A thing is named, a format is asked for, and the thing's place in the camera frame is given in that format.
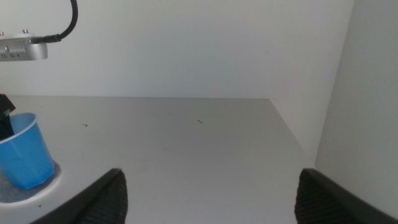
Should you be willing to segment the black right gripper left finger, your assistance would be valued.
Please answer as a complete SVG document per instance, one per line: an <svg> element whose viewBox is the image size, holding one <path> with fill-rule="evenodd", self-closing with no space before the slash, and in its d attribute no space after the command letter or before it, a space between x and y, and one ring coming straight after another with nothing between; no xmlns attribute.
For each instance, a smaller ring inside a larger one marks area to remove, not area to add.
<svg viewBox="0 0 398 224"><path fill-rule="evenodd" d="M124 224L127 210L126 178L121 169L113 168L85 190L34 223Z"/></svg>

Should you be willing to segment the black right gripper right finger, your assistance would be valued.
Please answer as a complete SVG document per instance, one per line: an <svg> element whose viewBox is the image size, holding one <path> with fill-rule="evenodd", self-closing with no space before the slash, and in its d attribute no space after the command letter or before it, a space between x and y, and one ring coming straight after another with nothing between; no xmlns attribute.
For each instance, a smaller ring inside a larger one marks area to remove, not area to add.
<svg viewBox="0 0 398 224"><path fill-rule="evenodd" d="M300 173L294 213L298 224L397 224L396 218L309 168Z"/></svg>

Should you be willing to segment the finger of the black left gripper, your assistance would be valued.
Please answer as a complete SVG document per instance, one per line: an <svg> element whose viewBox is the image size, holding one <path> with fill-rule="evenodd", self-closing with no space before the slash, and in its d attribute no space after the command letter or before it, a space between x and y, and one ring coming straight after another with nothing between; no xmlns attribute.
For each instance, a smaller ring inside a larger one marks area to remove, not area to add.
<svg viewBox="0 0 398 224"><path fill-rule="evenodd" d="M16 109L11 100L5 95L1 94L1 140L14 135L11 126L10 113Z"/></svg>

